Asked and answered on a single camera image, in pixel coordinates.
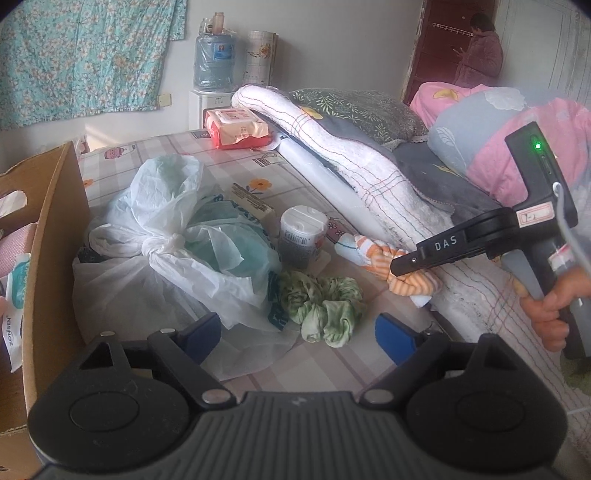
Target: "cardboard box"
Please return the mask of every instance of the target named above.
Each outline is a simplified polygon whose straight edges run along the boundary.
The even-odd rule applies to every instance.
[[[40,463],[27,412],[82,349],[72,307],[72,260],[90,220],[72,143],[31,157],[0,176],[0,197],[22,190],[27,205],[0,218],[8,234],[38,222],[22,322],[23,366],[10,373],[0,342],[0,480],[31,478]]]

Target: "person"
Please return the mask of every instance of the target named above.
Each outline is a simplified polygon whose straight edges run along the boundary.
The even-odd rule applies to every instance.
[[[569,326],[560,320],[558,311],[574,299],[591,297],[591,278],[582,267],[575,267],[561,275],[552,291],[540,301],[534,300],[522,285],[515,287],[521,307],[546,350],[560,352],[566,346]]]
[[[486,14],[475,14],[470,20],[474,38],[468,51],[454,49],[461,58],[454,84],[463,88],[474,88],[480,84],[497,86],[503,66],[503,48],[495,31],[495,24]]]

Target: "red wipes package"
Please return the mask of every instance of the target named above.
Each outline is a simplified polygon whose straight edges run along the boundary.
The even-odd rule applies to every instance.
[[[266,147],[271,143],[267,124],[246,108],[209,110],[205,126],[216,148]]]

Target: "black hair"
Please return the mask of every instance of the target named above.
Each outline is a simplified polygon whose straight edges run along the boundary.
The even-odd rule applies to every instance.
[[[472,28],[480,28],[483,32],[494,32],[496,31],[495,24],[483,13],[477,13],[470,19],[470,26]]]

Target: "screw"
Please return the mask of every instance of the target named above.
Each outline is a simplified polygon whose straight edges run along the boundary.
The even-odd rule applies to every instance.
[[[222,390],[221,388],[212,388],[203,392],[201,398],[205,403],[210,405],[219,405],[220,403],[226,403],[232,398],[232,394],[228,390]]]
[[[392,400],[394,400],[394,395],[392,395],[392,392],[388,390],[382,390],[381,388],[368,390],[363,394],[363,397],[372,405],[386,405],[386,403],[390,403]]]

